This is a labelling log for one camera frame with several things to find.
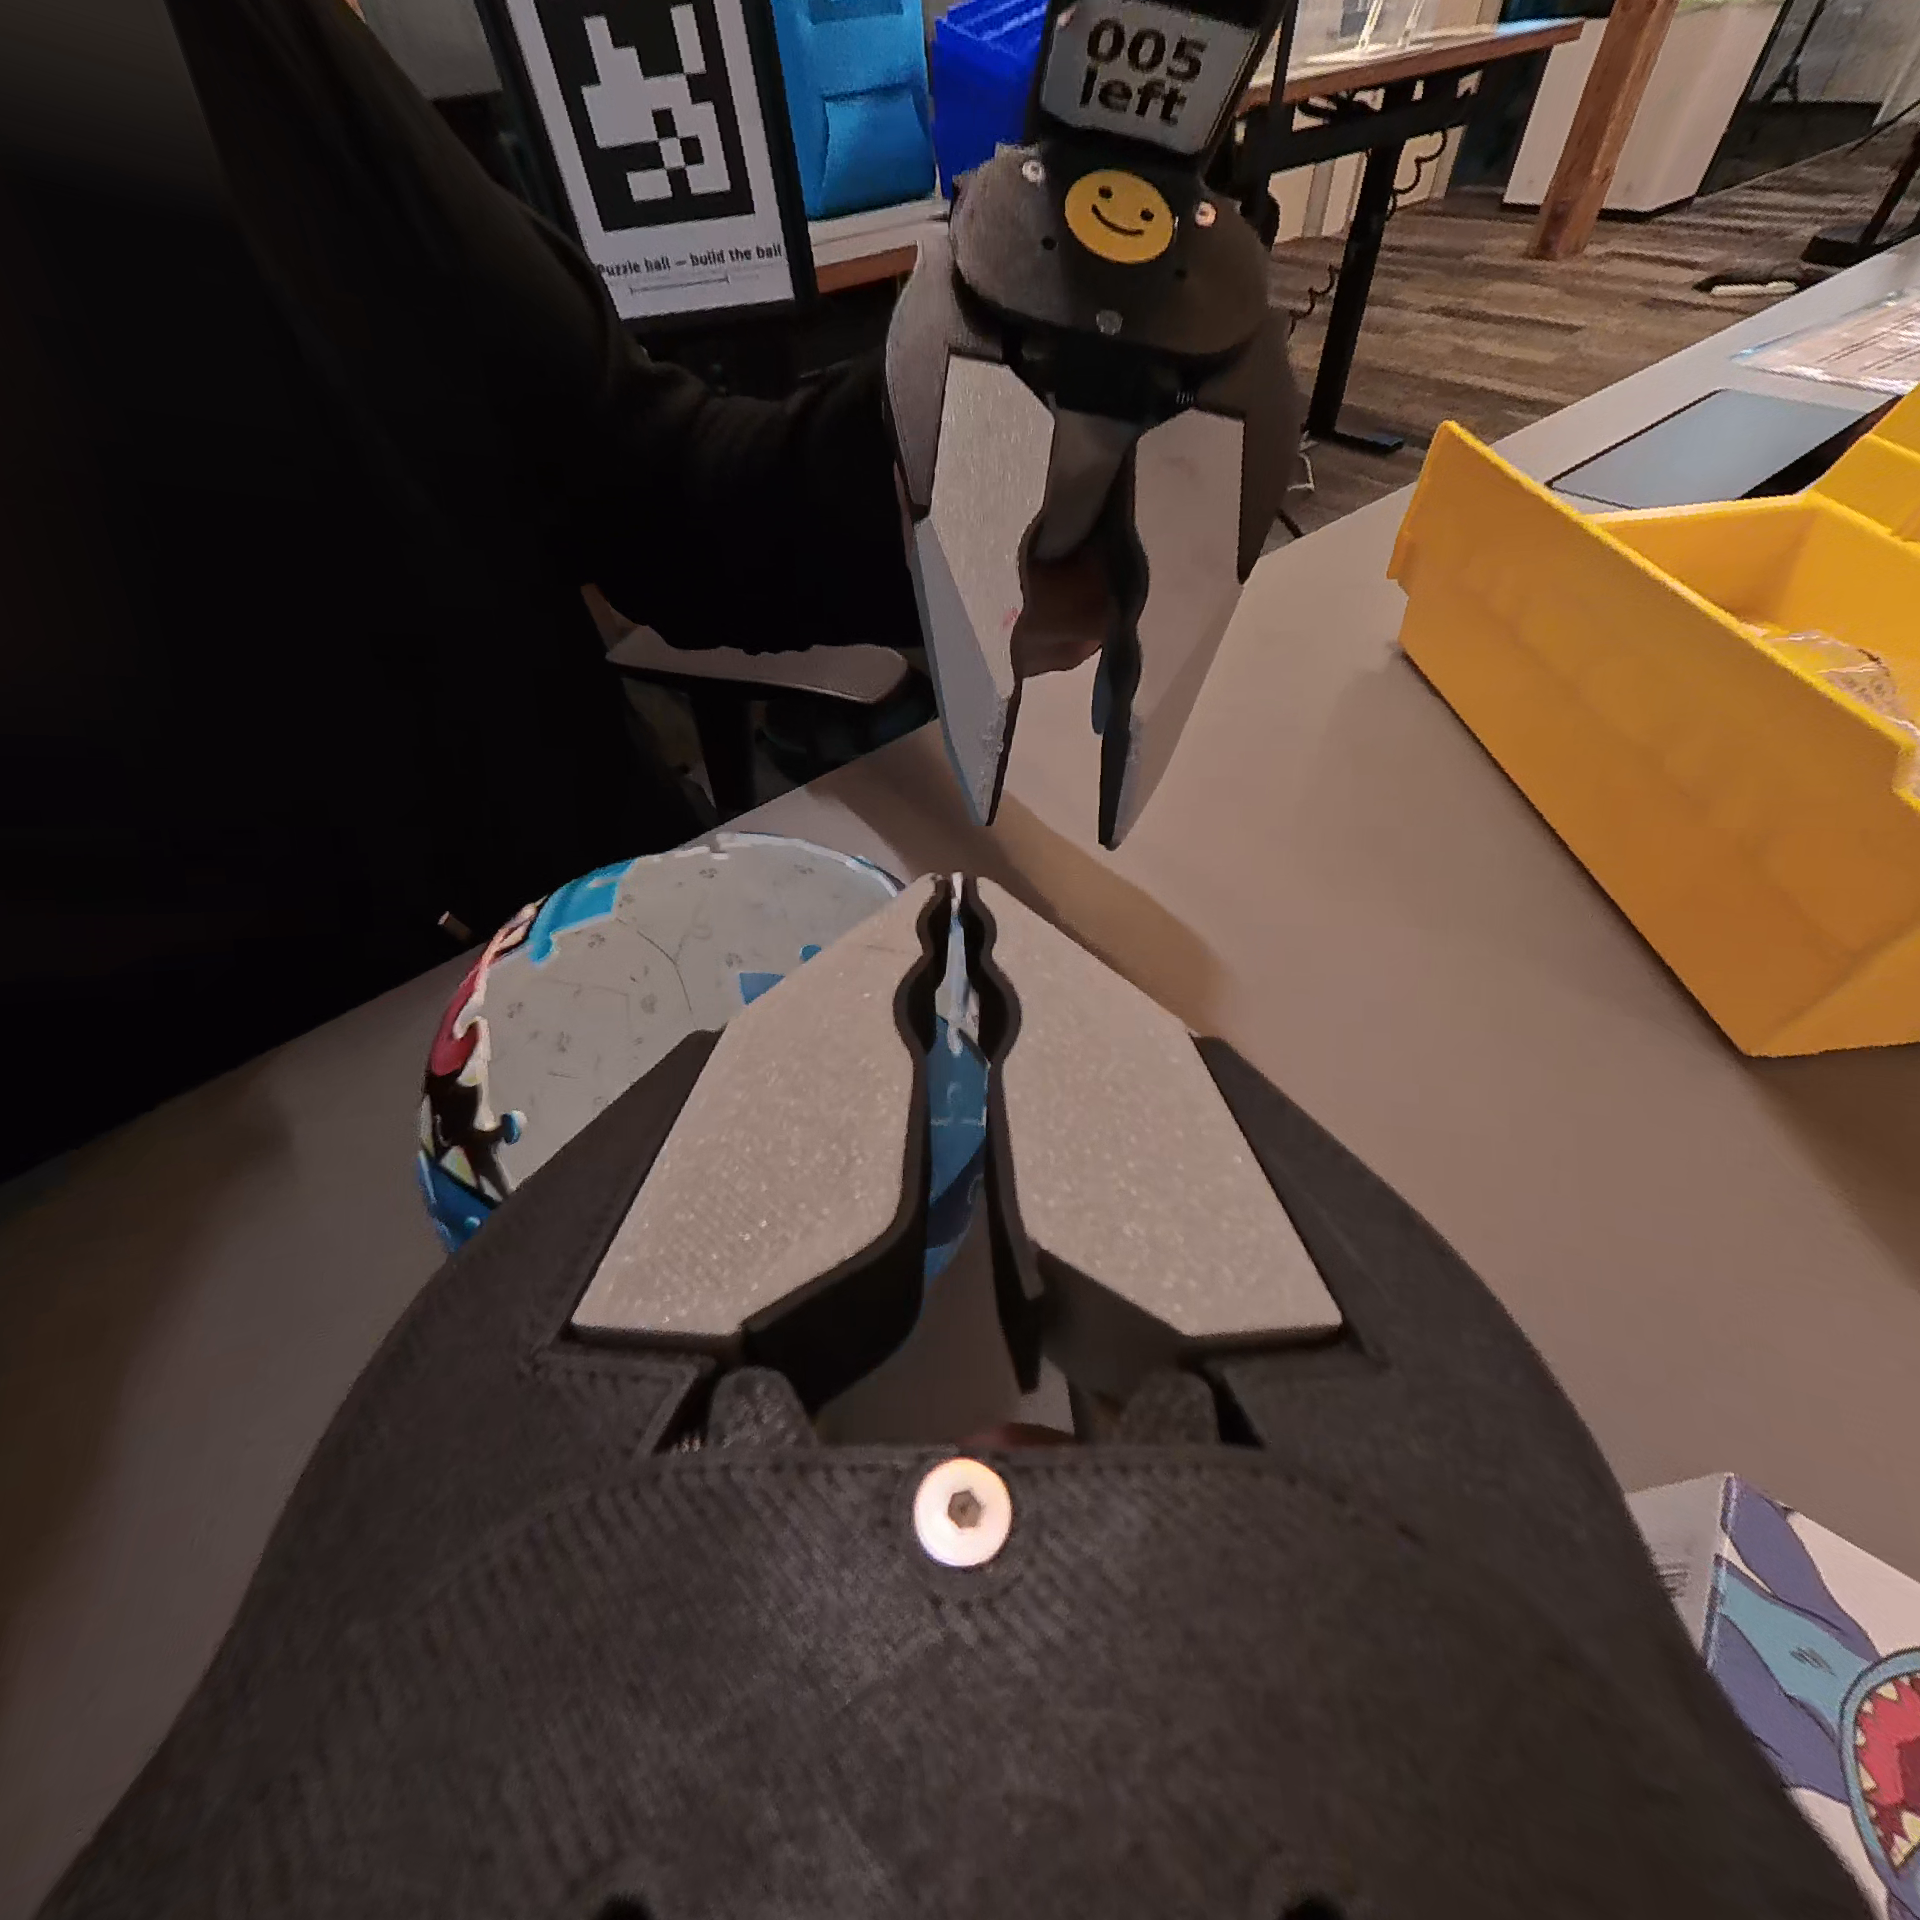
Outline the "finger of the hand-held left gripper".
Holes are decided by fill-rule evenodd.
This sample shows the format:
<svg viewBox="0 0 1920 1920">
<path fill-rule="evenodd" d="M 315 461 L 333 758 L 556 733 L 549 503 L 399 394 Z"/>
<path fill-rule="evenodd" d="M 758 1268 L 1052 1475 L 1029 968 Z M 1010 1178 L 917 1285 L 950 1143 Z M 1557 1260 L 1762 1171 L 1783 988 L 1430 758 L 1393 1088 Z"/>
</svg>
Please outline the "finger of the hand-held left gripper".
<svg viewBox="0 0 1920 1920">
<path fill-rule="evenodd" d="M 1154 797 L 1242 596 L 1242 445 L 1227 416 L 1151 424 L 1121 466 L 1118 619 L 1095 672 L 1098 838 Z"/>
<path fill-rule="evenodd" d="M 1022 556 L 1041 519 L 1054 420 L 1004 364 L 950 357 L 913 568 L 950 767 L 990 826 L 1019 708 Z"/>
</svg>

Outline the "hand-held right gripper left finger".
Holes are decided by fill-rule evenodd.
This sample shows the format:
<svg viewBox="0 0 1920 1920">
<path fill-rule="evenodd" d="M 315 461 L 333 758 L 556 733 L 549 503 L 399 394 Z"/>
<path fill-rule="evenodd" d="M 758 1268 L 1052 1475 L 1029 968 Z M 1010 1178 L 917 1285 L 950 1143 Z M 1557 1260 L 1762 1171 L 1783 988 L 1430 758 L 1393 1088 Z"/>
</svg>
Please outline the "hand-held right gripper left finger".
<svg viewBox="0 0 1920 1920">
<path fill-rule="evenodd" d="M 925 1056 L 953 887 L 923 876 L 700 1048 L 570 1331 L 833 1402 L 922 1316 Z"/>
</svg>

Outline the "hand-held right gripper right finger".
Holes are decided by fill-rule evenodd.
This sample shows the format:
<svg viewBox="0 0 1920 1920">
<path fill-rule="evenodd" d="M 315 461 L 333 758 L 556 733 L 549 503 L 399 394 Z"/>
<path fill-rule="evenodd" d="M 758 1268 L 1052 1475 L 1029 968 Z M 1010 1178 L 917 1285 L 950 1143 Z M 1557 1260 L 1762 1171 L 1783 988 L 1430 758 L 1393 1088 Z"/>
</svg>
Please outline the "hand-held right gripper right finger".
<svg viewBox="0 0 1920 1920">
<path fill-rule="evenodd" d="M 982 1208 L 1022 1389 L 1333 1339 L 1342 1309 L 1199 1037 L 995 879 L 959 923 L 987 1075 Z"/>
</svg>

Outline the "blue cartoon puzzle ball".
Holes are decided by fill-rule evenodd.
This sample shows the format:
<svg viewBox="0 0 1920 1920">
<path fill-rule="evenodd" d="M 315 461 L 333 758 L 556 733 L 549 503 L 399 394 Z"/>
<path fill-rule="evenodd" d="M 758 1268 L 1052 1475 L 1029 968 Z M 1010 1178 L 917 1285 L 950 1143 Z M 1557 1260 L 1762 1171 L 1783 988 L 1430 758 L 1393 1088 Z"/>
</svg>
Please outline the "blue cartoon puzzle ball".
<svg viewBox="0 0 1920 1920">
<path fill-rule="evenodd" d="M 769 832 L 589 871 L 525 906 L 447 1002 L 423 1070 L 417 1172 L 447 1253 L 689 1039 L 889 906 L 901 879 Z M 923 1294 L 967 1232 L 986 1141 L 962 935 L 950 927 L 925 1056 Z"/>
</svg>

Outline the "person's left forearm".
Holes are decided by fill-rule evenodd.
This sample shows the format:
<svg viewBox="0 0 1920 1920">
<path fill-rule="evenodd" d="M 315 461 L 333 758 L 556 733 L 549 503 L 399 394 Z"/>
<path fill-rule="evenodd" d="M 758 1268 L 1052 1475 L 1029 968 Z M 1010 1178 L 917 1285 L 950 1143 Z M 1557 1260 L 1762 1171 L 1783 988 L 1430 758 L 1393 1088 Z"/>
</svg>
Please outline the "person's left forearm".
<svg viewBox="0 0 1920 1920">
<path fill-rule="evenodd" d="M 917 644 L 877 349 L 761 400 L 630 344 L 571 459 L 562 572 L 670 644 Z"/>
</svg>

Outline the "printed cardboard puzzle box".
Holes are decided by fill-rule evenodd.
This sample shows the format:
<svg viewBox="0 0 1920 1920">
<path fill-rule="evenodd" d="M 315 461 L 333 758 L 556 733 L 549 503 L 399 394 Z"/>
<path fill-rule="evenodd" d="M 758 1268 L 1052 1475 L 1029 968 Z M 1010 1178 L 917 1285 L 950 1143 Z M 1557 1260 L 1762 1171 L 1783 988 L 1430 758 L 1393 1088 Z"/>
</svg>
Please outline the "printed cardboard puzzle box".
<svg viewBox="0 0 1920 1920">
<path fill-rule="evenodd" d="M 1918 1582 L 1734 1475 L 1628 1499 L 1703 1663 L 1877 1915 L 1918 1915 Z"/>
</svg>

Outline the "person's left hand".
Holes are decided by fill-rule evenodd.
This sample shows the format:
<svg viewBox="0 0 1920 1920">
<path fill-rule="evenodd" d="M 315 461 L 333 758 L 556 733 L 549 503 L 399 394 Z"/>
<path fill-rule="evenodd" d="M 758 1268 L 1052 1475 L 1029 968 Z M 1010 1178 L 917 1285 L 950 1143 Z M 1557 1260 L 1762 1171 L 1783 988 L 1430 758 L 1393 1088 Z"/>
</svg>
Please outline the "person's left hand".
<svg viewBox="0 0 1920 1920">
<path fill-rule="evenodd" d="M 1098 658 L 1121 619 L 1124 552 L 1108 523 L 1059 558 L 1041 552 L 1041 530 L 1025 542 L 1019 558 L 1022 611 L 1010 638 L 1010 661 L 1019 683 L 1075 672 Z"/>
</svg>

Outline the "light blue plastic bin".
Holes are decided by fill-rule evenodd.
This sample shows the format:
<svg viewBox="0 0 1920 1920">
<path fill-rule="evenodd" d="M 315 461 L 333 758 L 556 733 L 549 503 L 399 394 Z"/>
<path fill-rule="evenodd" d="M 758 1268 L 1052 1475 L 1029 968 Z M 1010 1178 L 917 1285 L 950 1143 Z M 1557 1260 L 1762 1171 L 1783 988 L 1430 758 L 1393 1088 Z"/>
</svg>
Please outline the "light blue plastic bin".
<svg viewBox="0 0 1920 1920">
<path fill-rule="evenodd" d="M 938 191 L 922 3 L 773 3 L 810 221 Z"/>
</svg>

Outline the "black and white tag sign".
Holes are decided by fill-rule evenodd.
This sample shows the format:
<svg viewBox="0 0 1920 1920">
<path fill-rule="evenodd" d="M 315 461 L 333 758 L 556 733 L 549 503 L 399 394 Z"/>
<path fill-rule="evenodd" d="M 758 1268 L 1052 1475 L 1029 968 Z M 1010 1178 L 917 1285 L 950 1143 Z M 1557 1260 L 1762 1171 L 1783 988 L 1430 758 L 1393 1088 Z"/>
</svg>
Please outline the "black and white tag sign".
<svg viewBox="0 0 1920 1920">
<path fill-rule="evenodd" d="M 771 4 L 475 12 L 537 202 L 629 332 L 786 320 L 813 303 Z"/>
</svg>

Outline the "background desk with black legs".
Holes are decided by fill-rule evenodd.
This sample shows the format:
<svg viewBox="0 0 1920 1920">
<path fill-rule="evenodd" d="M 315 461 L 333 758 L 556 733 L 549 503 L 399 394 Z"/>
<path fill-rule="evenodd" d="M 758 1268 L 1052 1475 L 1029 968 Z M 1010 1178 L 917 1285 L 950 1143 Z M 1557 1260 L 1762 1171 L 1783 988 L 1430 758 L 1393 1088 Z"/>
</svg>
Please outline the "background desk with black legs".
<svg viewBox="0 0 1920 1920">
<path fill-rule="evenodd" d="M 1300 404 L 1307 445 L 1365 445 L 1365 438 L 1343 434 L 1337 419 L 1403 151 L 1415 136 L 1450 134 L 1487 115 L 1513 87 L 1519 67 L 1567 29 L 1534 22 L 1453 34 L 1418 31 L 1406 43 L 1382 51 L 1363 45 L 1293 70 L 1292 58 L 1302 38 L 1302 6 L 1297 6 L 1286 51 L 1260 61 L 1236 109 L 1229 141 L 1207 178 L 1260 228 L 1270 254 L 1281 223 L 1273 176 L 1363 157 L 1361 199 L 1335 269 L 1310 391 L 1300 394 Z M 943 232 L 947 219 L 949 212 L 923 230 L 913 269 L 925 240 Z"/>
</svg>

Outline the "yellow plastic bin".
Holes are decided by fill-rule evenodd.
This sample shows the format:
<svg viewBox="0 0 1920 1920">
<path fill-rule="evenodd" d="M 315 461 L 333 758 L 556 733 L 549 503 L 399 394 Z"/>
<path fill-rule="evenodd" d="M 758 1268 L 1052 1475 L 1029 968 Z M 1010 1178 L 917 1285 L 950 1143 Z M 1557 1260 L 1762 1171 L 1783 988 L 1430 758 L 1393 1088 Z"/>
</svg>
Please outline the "yellow plastic bin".
<svg viewBox="0 0 1920 1920">
<path fill-rule="evenodd" d="M 1918 388 L 1871 424 L 1812 485 L 1812 493 L 1918 544 Z"/>
<path fill-rule="evenodd" d="M 1741 1054 L 1918 1035 L 1902 736 L 1741 632 L 1823 631 L 1916 703 L 1916 544 L 1804 488 L 1579 512 L 1444 422 L 1399 647 Z"/>
</svg>

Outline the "clear plastic bag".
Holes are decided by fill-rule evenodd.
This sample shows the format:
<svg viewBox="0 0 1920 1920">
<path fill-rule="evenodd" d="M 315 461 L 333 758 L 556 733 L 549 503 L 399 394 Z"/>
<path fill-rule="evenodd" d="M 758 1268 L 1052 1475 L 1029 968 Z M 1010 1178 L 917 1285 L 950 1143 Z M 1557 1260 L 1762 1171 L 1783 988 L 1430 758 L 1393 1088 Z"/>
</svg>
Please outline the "clear plastic bag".
<svg viewBox="0 0 1920 1920">
<path fill-rule="evenodd" d="M 1740 626 L 1747 638 L 1839 695 L 1850 706 L 1890 723 L 1905 746 L 1898 786 L 1918 797 L 1918 712 L 1883 653 L 1827 631 L 1788 631 L 1759 619 L 1741 619 Z"/>
</svg>

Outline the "white paper sheet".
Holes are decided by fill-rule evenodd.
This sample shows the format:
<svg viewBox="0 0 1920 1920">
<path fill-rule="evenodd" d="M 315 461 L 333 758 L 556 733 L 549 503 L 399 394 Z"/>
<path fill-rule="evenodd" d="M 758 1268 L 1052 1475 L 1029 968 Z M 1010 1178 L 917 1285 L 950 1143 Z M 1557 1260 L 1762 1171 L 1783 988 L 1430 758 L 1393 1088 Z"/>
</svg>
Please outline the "white paper sheet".
<svg viewBox="0 0 1920 1920">
<path fill-rule="evenodd" d="M 1755 372 L 1900 398 L 1918 383 L 1918 287 L 1741 349 Z"/>
</svg>

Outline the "person's black clothed torso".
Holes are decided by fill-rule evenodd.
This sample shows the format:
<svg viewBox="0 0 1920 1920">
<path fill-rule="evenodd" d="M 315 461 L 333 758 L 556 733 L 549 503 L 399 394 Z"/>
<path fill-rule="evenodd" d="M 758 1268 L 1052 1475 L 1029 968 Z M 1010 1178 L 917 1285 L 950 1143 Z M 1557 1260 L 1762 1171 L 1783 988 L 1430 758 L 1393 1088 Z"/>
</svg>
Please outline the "person's black clothed torso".
<svg viewBox="0 0 1920 1920">
<path fill-rule="evenodd" d="M 420 523 L 165 4 L 5 4 L 5 1178 L 703 820 L 578 591 Z"/>
</svg>

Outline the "wooden post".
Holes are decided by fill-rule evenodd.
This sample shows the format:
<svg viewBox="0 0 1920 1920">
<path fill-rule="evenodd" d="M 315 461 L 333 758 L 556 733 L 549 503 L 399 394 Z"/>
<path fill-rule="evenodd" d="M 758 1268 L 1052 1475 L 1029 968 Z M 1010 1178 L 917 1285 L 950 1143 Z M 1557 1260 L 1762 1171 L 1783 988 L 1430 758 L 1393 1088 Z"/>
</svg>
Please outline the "wooden post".
<svg viewBox="0 0 1920 1920">
<path fill-rule="evenodd" d="M 1583 251 L 1593 237 L 1675 13 L 1675 3 L 1612 4 L 1567 139 L 1543 191 L 1526 258 L 1563 260 Z"/>
</svg>

